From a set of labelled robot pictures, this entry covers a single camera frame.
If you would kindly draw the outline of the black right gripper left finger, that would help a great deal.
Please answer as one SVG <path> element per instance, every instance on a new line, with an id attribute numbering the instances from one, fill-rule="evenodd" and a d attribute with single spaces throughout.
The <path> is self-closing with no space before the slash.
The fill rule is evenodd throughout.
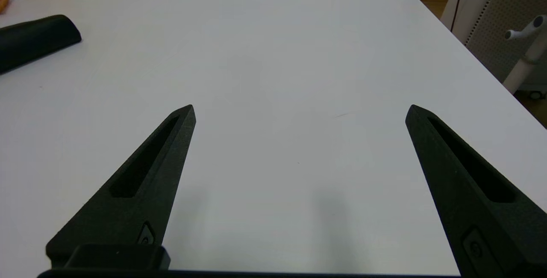
<path id="1" fill-rule="evenodd" d="M 192 105 L 170 113 L 47 243 L 52 266 L 84 244 L 160 245 L 196 122 Z"/>

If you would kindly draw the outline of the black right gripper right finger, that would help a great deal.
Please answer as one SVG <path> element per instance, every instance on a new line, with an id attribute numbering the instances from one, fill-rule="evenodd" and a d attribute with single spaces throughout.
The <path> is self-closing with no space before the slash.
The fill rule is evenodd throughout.
<path id="1" fill-rule="evenodd" d="M 461 276 L 544 278 L 546 212 L 433 112 L 405 124 Z"/>

